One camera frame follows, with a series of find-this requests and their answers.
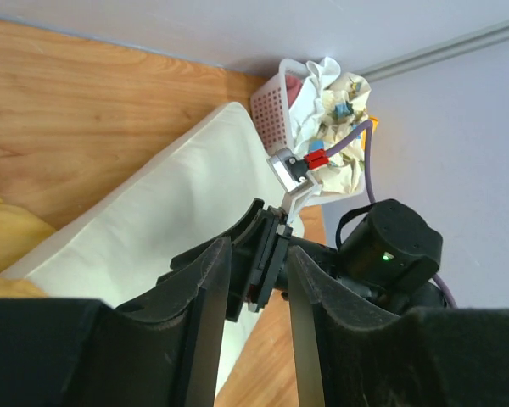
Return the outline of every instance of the crumpled fabric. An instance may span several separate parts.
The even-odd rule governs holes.
[[[305,64],[310,72],[304,79],[298,97],[289,110],[293,152],[304,157],[309,150],[310,140],[316,135],[326,114],[322,104],[322,92],[341,74],[335,59],[326,57],[319,64],[309,61]]]
[[[325,114],[321,117],[321,126],[311,142],[321,140],[324,149],[328,149],[367,120],[369,116],[366,103],[371,91],[363,77],[350,72],[341,75],[322,92]],[[349,113],[338,114],[340,107]],[[340,153],[332,156],[330,165],[321,167],[315,172],[315,177],[322,184],[324,192],[349,195],[361,187],[365,145],[364,132]]]
[[[285,75],[285,86],[287,87],[288,108],[294,104],[302,88],[302,81],[294,75]]]
[[[25,209],[0,198],[0,272],[51,236],[55,230]],[[25,279],[0,277],[0,298],[41,298],[45,293]]]

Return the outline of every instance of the wooden floor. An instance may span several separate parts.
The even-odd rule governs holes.
[[[264,80],[0,21],[0,195],[60,228],[217,106]],[[323,242],[320,209],[303,213]],[[216,405],[298,405],[288,305],[274,297]]]

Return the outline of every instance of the white wall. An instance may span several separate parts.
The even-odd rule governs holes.
[[[372,84],[381,125],[376,197],[444,237],[441,275],[461,306],[509,307],[509,42]],[[325,205],[329,239],[365,197]]]
[[[326,55],[361,70],[507,20],[509,0],[0,0],[0,17],[272,74]]]

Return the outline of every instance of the robotic arm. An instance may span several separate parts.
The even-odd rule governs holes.
[[[295,182],[283,207],[256,199],[117,309],[0,299],[0,405],[211,406],[224,320],[273,289],[288,294],[300,406],[509,405],[509,311],[448,309],[428,282],[442,237],[393,199],[346,214],[336,249],[293,237],[317,185],[286,154],[271,162]]]

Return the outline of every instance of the black plastic housing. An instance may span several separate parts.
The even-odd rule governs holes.
[[[413,294],[439,269],[443,238],[413,209],[378,202],[339,248],[352,278],[383,292]]]

